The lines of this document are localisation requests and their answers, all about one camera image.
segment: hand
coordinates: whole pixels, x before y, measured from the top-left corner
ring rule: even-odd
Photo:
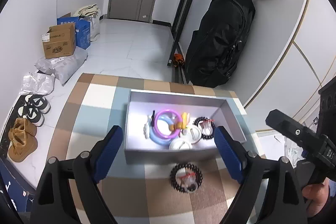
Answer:
[[[317,215],[328,200],[329,179],[326,178],[321,184],[307,185],[302,189],[302,195],[305,198],[312,200],[309,207],[307,208],[308,217]]]

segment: white label on box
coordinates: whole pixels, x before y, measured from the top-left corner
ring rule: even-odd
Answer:
[[[53,60],[50,61],[50,63],[52,65],[55,65],[56,63],[60,62],[60,61],[63,61],[64,60],[64,57],[59,57],[59,58],[55,58]]]
[[[50,33],[46,33],[42,35],[42,42],[49,42],[50,41]]]

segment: brown shoe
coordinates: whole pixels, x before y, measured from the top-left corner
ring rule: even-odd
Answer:
[[[32,135],[33,137],[36,136],[37,128],[34,126],[28,119],[25,118],[16,118],[13,128],[11,128],[8,132],[8,137],[11,140],[13,130],[16,132],[23,132],[26,131],[28,134]]]
[[[24,130],[11,128],[8,136],[12,142],[12,146],[8,150],[8,156],[14,162],[23,161],[37,148],[37,139]]]

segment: white box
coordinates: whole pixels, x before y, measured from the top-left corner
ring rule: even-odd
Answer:
[[[200,161],[219,156],[214,139],[201,139],[191,150],[172,151],[151,139],[145,139],[143,127],[152,111],[173,109],[178,113],[190,113],[190,123],[197,117],[214,119],[216,126],[224,126],[232,138],[246,142],[245,135],[225,98],[131,90],[127,106],[124,149],[128,164],[168,164]]]

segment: plaid tablecloth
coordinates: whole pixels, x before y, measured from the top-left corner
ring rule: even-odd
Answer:
[[[246,112],[234,92],[84,73],[62,110],[47,158],[75,158],[82,151],[91,150],[113,125],[124,130],[130,89],[224,97],[246,136],[245,148],[263,154],[258,137],[249,129]],[[239,185],[231,179],[222,159],[195,164],[203,173],[203,184],[195,193],[179,193],[168,180],[174,165],[127,165],[122,145],[108,176],[98,188],[119,224],[219,223]],[[88,223],[74,181],[71,190],[82,223]],[[256,221],[255,210],[250,221]]]

